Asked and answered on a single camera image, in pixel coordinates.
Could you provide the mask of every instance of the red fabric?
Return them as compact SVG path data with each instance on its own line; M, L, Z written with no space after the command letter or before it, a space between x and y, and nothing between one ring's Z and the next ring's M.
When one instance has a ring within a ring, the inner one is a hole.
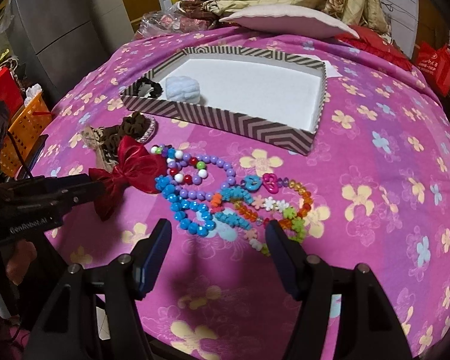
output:
M0 69L0 100L4 101L10 111L10 119L23 105L23 98L8 67Z
M428 85L446 96L450 90L450 54L447 46L435 50L426 42L420 45L416 66L423 73Z
M348 33L337 35L336 38L359 50L379 56L385 61L393 63L405 71L412 71L412 63L408 60L408 58L391 44L385 42L385 40L383 40L378 33L367 27L350 27L358 33L360 39L355 39Z
M112 216L129 185L146 193L158 193L155 178L167 174L167 162L161 155L149 154L143 145L125 135L118 145L118 165L112 173L90 168L88 174L93 181L105 184L104 195L94 201L96 213L105 221Z

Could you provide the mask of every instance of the hair bow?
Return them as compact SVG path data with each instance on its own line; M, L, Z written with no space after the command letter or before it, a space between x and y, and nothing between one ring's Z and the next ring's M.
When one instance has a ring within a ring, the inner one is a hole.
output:
M146 193L158 193L155 178L167 174L167 162L161 155L150 154L142 144L126 135L118 145L118 164L112 173L90 168L88 174L93 181L105 184L104 195L94 201L96 213L105 221L111 217L129 185Z

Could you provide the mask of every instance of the finger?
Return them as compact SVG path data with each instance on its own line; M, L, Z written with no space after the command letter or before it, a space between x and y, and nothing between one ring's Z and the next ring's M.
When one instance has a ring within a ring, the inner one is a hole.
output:
M16 286L23 281L30 263L37 257L35 246L24 239L15 244L15 251L7 263L7 277Z

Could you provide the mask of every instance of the bedsheet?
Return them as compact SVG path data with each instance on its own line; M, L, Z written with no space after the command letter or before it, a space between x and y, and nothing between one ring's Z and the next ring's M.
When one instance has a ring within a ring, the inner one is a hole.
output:
M33 173L65 176L94 167L95 154L79 134L84 126L120 123L130 114L119 97L123 88L176 50L200 44L329 60L342 76L328 79L311 154L164 117L157 117L158 133L146 147L166 143L193 155L217 155L232 162L239 177L273 171L302 182L314 199L306 251L334 266L369 264L414 355L440 340L450 326L450 125L415 68L408 73L344 45L240 28L138 40L118 49L55 107L58 116L44 131L49 137ZM200 187L220 183L212 170ZM277 198L300 204L291 190ZM159 218L170 219L174 233L154 290L138 302L144 330L197 358L280 359L299 303L242 230L218 223L206 238L190 236L161 195L129 187L108 221L100 222L93 205L85 204L47 236L68 262L93 267L129 252ZM263 228L257 230L263 240ZM324 360L332 358L339 312L337 295Z

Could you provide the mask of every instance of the red shopping bag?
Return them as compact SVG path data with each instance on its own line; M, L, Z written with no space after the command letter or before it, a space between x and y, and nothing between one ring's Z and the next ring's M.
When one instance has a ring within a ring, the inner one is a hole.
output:
M12 119L23 105L20 89L18 89L8 67L0 69L0 100L4 101L7 105L10 111L10 119Z
M447 46L435 50L422 42L416 58L416 66L434 90L446 96L450 90L450 54Z

